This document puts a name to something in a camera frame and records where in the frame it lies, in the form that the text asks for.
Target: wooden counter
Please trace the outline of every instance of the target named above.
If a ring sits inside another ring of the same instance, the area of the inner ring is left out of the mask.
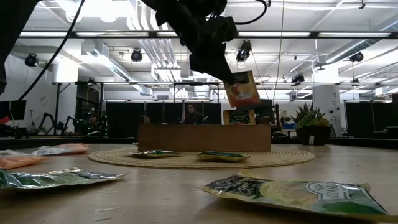
[[[138,151],[254,152],[271,150],[269,125],[156,125],[139,126]]]

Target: plant pot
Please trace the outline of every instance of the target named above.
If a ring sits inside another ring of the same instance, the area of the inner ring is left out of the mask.
[[[329,140],[330,126],[304,127],[296,130],[298,140],[303,145],[324,146]]]

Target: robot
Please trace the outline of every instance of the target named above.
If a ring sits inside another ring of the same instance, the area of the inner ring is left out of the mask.
[[[4,62],[39,1],[2,2],[0,18],[10,22],[3,24],[0,33],[0,94],[7,84]],[[267,3],[264,0],[257,1],[264,5],[264,12],[260,16],[247,22],[235,22],[232,17],[220,16],[227,0],[142,0],[156,11],[158,26],[168,22],[180,37],[181,44],[191,51],[192,70],[208,73],[229,84],[234,83],[234,78],[224,56],[225,42],[237,36],[236,25],[252,23],[266,13]]]

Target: snack bag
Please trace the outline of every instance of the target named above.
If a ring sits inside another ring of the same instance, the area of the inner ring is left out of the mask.
[[[221,161],[221,162],[234,162],[234,161],[242,161],[247,158],[250,158],[250,155],[240,154],[235,152],[216,152],[216,151],[207,151],[201,152],[197,154],[197,158],[204,161]]]
[[[86,144],[62,144],[58,146],[42,146],[32,154],[35,156],[54,156],[65,154],[79,154],[88,152]]]
[[[15,169],[44,161],[48,157],[33,156],[23,152],[4,150],[0,152],[0,169]]]
[[[237,72],[232,74],[235,83],[230,85],[224,82],[225,92],[228,96],[229,105],[234,108],[240,105],[255,105],[260,103],[256,82],[252,71]]]
[[[199,189],[220,198],[286,210],[398,223],[398,216],[389,215],[372,198],[368,184],[274,181],[241,171]]]
[[[161,158],[161,157],[170,157],[170,156],[179,156],[178,152],[173,151],[163,151],[163,150],[151,150],[145,152],[135,152],[131,154],[134,157],[141,157],[141,158]]]
[[[253,110],[224,110],[224,125],[256,125]]]
[[[81,170],[77,167],[44,174],[0,170],[0,190],[46,189],[70,185],[87,185],[119,180],[126,174],[107,174]]]

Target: woven placemat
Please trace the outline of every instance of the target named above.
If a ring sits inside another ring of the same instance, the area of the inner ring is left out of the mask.
[[[137,152],[136,146],[105,151],[88,155],[96,162],[123,166],[153,167],[166,169],[242,169],[255,167],[272,167],[299,164],[311,161],[314,155],[301,150],[277,150],[272,152],[248,152],[251,155],[244,162],[203,162],[196,157],[196,152],[184,152],[181,156],[156,159],[134,158],[131,153]]]

